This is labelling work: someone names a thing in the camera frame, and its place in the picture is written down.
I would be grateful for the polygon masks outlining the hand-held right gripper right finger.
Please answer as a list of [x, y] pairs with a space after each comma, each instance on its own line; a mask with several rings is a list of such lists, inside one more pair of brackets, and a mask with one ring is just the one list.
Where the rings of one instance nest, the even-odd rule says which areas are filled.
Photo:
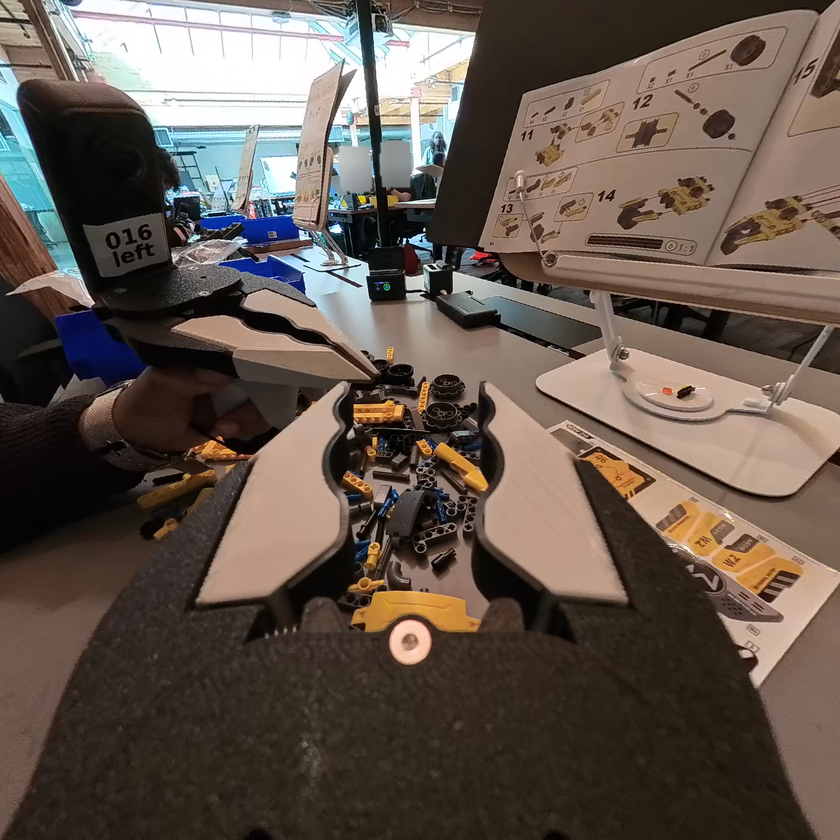
[[488, 602], [518, 604], [547, 630], [565, 604], [627, 608], [629, 598], [576, 457], [498, 386], [479, 386], [480, 471], [474, 580]]

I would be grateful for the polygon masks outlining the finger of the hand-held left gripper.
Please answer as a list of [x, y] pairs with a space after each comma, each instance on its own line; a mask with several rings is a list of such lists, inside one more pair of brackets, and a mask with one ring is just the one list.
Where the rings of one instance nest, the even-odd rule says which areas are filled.
[[189, 319], [174, 326], [172, 333], [229, 351], [238, 377], [246, 382], [326, 385], [373, 382], [378, 375], [366, 357], [325, 337], [305, 341], [253, 329], [231, 316]]
[[285, 319], [298, 331], [318, 333], [327, 340], [336, 351], [348, 360], [352, 360], [361, 370], [370, 368], [370, 361], [362, 354], [348, 337], [338, 329], [309, 299], [298, 296], [289, 297], [275, 290], [262, 289], [248, 294], [240, 307], [249, 312], [256, 312], [262, 319], [268, 316]]

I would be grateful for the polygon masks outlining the pile of building block pieces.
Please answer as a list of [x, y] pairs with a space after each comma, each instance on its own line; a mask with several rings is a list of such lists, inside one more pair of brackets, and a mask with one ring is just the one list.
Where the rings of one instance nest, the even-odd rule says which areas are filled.
[[189, 482], [182, 483], [198, 513], [175, 523], [175, 536], [164, 540], [126, 591], [122, 600], [132, 605], [134, 625], [169, 637], [190, 627], [197, 633], [201, 620], [207, 628], [244, 628], [249, 617], [256, 621], [252, 637], [294, 631], [377, 633], [396, 625], [414, 642], [410, 654], [418, 653], [431, 627], [454, 633], [523, 631], [522, 612], [514, 601], [490, 602], [481, 619], [473, 618], [462, 600], [413, 591], [392, 557], [392, 550], [403, 543], [421, 554], [437, 539], [457, 537], [457, 518], [463, 519], [464, 533], [473, 531], [477, 498], [469, 496], [467, 488], [478, 492], [487, 487], [478, 462], [463, 458], [458, 444], [455, 448], [439, 444], [420, 427], [369, 431], [362, 427], [367, 421], [382, 426], [400, 419], [406, 410], [401, 403], [361, 404], [352, 410], [346, 437], [349, 467], [340, 482], [349, 503], [355, 551], [353, 581], [345, 593], [335, 599], [312, 598], [298, 622], [281, 629], [261, 605], [196, 606], [197, 589], [260, 449], [244, 467], [235, 467], [230, 478], [220, 479], [215, 490], [204, 484], [195, 490]]

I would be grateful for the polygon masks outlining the blue plastic bin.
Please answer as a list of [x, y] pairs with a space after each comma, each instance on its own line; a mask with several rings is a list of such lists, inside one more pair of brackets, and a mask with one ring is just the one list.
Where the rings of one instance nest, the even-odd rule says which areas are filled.
[[[224, 266], [240, 273], [270, 278], [287, 283], [306, 293], [303, 271], [296, 264], [270, 255], [265, 261], [250, 257], [229, 259]], [[146, 365], [126, 343], [117, 340], [100, 318], [90, 309], [83, 309], [56, 318], [56, 332], [66, 362], [81, 381], [99, 378], [106, 386], [136, 378]]]
[[218, 230], [233, 224], [242, 224], [241, 234], [250, 245], [266, 245], [282, 241], [298, 241], [300, 228], [294, 224], [291, 215], [247, 218], [241, 213], [228, 213], [221, 216], [202, 217], [198, 220], [201, 228]]

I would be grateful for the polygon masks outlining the black charger case with display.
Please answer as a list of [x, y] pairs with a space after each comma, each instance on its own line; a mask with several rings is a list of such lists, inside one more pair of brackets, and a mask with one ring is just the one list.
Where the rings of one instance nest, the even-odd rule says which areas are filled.
[[405, 255], [402, 246], [373, 248], [367, 255], [367, 266], [366, 286], [372, 302], [406, 299]]

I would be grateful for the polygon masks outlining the white paper sheet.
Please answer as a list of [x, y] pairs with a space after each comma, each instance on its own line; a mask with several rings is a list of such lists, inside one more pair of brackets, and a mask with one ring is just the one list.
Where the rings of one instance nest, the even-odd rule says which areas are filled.
[[6, 294], [8, 297], [24, 295], [38, 310], [52, 319], [95, 305], [79, 269], [72, 268], [57, 269], [36, 276]]

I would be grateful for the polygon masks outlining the cardboard-backed booklet on stand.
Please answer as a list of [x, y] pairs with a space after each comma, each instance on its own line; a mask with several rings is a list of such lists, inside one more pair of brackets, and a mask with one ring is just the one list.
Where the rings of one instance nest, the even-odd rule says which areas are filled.
[[311, 84], [301, 124], [298, 146], [294, 224], [321, 242], [325, 269], [348, 268], [350, 260], [329, 233], [329, 192], [333, 177], [333, 152], [329, 135], [354, 70], [343, 72], [341, 59]]

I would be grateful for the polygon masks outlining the narrow cardboard-backed booklet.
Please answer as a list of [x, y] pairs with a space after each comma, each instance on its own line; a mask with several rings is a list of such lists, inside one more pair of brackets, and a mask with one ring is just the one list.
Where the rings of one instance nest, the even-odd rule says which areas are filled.
[[253, 185], [253, 167], [256, 156], [256, 146], [259, 138], [259, 124], [248, 127], [240, 158], [233, 209], [237, 213], [245, 214], [249, 205], [249, 197]]

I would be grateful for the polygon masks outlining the flat black box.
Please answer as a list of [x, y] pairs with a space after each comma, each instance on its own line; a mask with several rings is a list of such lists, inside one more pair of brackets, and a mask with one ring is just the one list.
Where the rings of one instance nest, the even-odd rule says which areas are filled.
[[468, 291], [441, 294], [435, 302], [437, 309], [462, 329], [501, 325], [499, 311]]

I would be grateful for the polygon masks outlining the sticker sheet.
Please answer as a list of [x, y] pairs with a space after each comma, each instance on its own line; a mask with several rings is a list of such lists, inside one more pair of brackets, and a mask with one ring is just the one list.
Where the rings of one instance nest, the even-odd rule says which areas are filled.
[[838, 572], [564, 421], [549, 428], [592, 463], [680, 557], [760, 687], [838, 587]]

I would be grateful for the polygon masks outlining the silver wristwatch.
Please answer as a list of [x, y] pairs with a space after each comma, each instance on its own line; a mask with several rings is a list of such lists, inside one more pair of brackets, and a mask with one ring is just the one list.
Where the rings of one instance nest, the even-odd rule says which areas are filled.
[[146, 388], [123, 381], [99, 394], [80, 416], [85, 448], [107, 466], [146, 474], [186, 456], [193, 435], [152, 412]]

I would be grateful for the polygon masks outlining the white book stand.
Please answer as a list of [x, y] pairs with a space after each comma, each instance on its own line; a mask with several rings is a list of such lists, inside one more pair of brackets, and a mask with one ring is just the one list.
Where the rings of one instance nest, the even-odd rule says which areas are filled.
[[[795, 383], [838, 327], [838, 276], [793, 275], [663, 262], [560, 257], [540, 252], [551, 277], [566, 274], [591, 289], [604, 350], [536, 381], [538, 390], [606, 426], [635, 438], [734, 489], [788, 497], [838, 450], [838, 414], [791, 398]], [[621, 338], [610, 294], [619, 280], [659, 299], [698, 287], [722, 294], [731, 311], [768, 312], [781, 303], [796, 319], [808, 312], [823, 330], [785, 380], [762, 388], [671, 359], [629, 348]], [[675, 392], [693, 385], [679, 400]], [[663, 386], [673, 396], [660, 392]]]

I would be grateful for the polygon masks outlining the black chair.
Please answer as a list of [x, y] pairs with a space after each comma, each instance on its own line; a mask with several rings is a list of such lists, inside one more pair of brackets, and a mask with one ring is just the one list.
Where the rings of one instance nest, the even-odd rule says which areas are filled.
[[2, 401], [46, 406], [72, 372], [52, 321], [9, 291], [1, 279]]

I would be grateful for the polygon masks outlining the black pole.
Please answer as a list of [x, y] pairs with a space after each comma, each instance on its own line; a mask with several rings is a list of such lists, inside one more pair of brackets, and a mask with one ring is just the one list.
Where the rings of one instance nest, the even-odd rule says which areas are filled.
[[390, 246], [392, 241], [387, 195], [382, 180], [382, 124], [380, 98], [375, 68], [375, 42], [371, 2], [355, 1], [354, 9], [358, 20], [362, 67], [364, 72], [364, 89], [369, 120], [377, 225], [379, 229], [380, 245], [385, 248]]

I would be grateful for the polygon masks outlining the open instruction booklet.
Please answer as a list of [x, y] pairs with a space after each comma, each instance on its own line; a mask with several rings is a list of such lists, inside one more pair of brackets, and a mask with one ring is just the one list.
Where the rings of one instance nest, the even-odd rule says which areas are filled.
[[838, 2], [628, 56], [515, 97], [482, 247], [838, 271]]

